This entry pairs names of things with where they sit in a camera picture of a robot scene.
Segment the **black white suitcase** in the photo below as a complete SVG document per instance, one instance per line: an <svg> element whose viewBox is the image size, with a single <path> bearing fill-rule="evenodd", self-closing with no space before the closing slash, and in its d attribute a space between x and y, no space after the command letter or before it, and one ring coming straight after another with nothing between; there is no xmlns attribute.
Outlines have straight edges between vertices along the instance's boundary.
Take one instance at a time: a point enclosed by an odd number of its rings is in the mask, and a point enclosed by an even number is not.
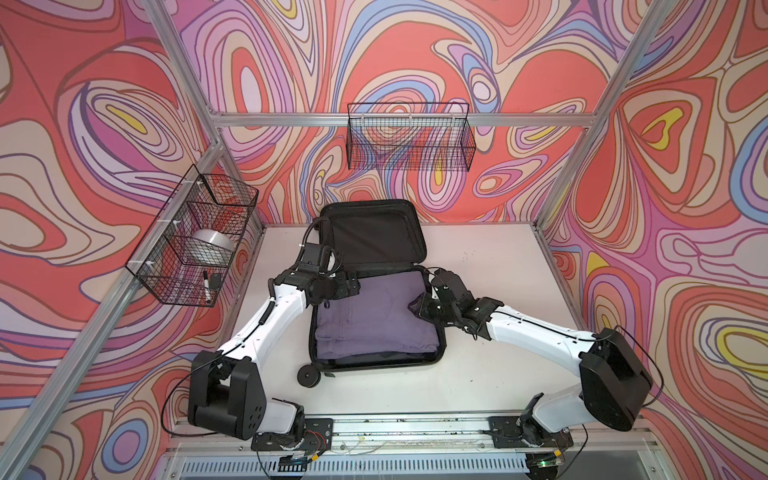
<svg viewBox="0 0 768 480"><path fill-rule="evenodd" d="M320 217L320 242L340 253L342 271L359 291L313 307L310 361L299 369L298 383L313 388L323 376L441 360L444 329L418 315L430 285L416 207L401 199L338 202Z"/></svg>

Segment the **purple jeans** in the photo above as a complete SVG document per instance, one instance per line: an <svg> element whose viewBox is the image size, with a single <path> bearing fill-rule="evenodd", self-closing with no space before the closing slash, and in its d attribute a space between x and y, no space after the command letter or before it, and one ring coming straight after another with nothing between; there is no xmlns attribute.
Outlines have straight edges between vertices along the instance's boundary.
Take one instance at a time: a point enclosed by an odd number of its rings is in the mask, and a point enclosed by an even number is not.
<svg viewBox="0 0 768 480"><path fill-rule="evenodd" d="M358 295L332 300L317 309L314 339L319 359L438 351L436 326L409 309L426 292L420 271L364 278L360 286Z"/></svg>

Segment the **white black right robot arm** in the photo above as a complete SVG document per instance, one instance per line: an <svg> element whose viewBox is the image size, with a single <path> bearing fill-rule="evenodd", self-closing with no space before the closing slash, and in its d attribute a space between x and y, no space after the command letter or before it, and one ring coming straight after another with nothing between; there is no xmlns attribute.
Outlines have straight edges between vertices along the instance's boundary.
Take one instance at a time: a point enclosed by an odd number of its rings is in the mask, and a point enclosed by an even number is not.
<svg viewBox="0 0 768 480"><path fill-rule="evenodd" d="M474 297L461 278L438 268L426 293L411 302L417 317L488 341L523 348L569 371L578 383L535 395L519 417L529 435L599 422L633 429L653 386L652 375L618 328L574 330L526 315L500 300Z"/></svg>

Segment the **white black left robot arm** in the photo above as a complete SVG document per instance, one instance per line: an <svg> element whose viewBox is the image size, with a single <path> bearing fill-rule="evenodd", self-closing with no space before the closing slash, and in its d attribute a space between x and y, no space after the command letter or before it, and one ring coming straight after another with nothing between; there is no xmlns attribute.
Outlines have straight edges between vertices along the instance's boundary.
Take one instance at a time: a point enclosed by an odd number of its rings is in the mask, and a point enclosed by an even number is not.
<svg viewBox="0 0 768 480"><path fill-rule="evenodd" d="M261 369L291 323L311 306L355 296L360 284L327 245L304 242L295 262L267 283L268 297L216 351L203 351L190 372L192 426L241 440L258 434L303 435L303 407L270 398Z"/></svg>

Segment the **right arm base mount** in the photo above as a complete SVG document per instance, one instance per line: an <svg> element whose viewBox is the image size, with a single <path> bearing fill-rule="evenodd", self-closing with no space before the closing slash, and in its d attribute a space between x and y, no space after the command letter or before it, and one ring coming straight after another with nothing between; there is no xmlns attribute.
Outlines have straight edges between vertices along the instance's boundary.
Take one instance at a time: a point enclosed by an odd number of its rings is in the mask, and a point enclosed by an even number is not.
<svg viewBox="0 0 768 480"><path fill-rule="evenodd" d="M532 419L519 416L490 416L488 427L482 430L490 436L495 448L529 448L567 450L574 445L570 432L551 433Z"/></svg>

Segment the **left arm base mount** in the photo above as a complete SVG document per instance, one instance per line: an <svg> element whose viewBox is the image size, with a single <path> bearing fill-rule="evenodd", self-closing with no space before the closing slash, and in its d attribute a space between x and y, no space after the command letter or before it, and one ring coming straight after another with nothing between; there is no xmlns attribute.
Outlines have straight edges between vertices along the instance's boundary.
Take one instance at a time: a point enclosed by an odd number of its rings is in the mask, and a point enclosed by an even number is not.
<svg viewBox="0 0 768 480"><path fill-rule="evenodd" d="M310 417L296 421L288 433L257 433L251 442L255 452L321 453L332 447L334 420Z"/></svg>

